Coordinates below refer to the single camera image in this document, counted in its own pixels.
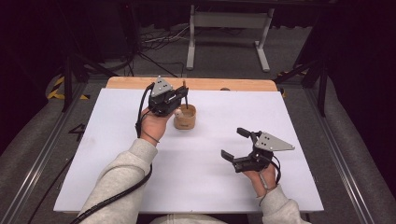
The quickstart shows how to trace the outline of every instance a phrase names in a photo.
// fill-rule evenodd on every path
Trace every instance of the gray sweatshirt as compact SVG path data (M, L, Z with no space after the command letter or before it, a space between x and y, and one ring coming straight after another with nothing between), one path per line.
M136 139L129 150L111 162L99 175L95 188L85 202L81 214L98 203L130 188L149 173L150 165L157 155L157 148L143 139ZM144 187L135 190L114 203L87 217L82 223L136 223L142 203ZM297 202L286 198L280 185L269 192L261 203L262 222L307 223L301 220ZM168 215L159 217L152 224L220 224L222 221L205 215Z

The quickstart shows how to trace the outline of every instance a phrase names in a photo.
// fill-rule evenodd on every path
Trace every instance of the wooden edge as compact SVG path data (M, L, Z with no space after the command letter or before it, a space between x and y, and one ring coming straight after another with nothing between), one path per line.
M106 85L108 89L145 89L156 77L111 77ZM186 80L190 90L200 91L277 91L273 80L227 79L227 78L191 78L165 77L165 80L178 88Z

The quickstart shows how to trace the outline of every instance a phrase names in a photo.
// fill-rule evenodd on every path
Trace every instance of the sleeve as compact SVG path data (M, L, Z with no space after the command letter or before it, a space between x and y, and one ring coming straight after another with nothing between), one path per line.
M80 213L138 183L149 173L157 152L151 143L136 139L129 150L122 152L99 175ZM98 210L81 223L136 223L145 186Z
M288 199L280 185L258 200L262 201L262 223L309 223L301 219L297 202Z

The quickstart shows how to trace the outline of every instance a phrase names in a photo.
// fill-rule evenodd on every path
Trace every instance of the white board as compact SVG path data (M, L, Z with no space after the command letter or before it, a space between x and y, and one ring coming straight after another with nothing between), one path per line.
M102 89L65 178L54 211L78 212L101 171L136 139L134 124L143 91ZM276 152L281 162L280 184L301 211L321 211L323 205L283 99L277 91L190 91L197 109L192 130L173 126L173 118L157 146L142 213L255 213L260 207L250 181L236 174L220 156L222 149L245 157L252 143L238 133L270 133L295 146Z

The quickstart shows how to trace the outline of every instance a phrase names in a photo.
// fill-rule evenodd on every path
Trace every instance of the table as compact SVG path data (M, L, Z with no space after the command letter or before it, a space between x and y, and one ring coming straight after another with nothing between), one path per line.
M189 103L197 108L197 121L194 129L182 131L175 129L173 120L169 120L158 145L152 177L145 188L142 214L260 212L248 179L236 174L231 164L220 156L222 149L236 158L251 151L251 141L237 134L237 127L266 131L294 145L293 151L276 153L282 164L280 184L302 211L323 210L282 96L273 81L166 78L175 87L181 86L183 79L190 88ZM155 77L113 77L108 81L92 111L55 211L78 212L99 173L132 144L142 89L154 80ZM219 91L222 88L231 91Z

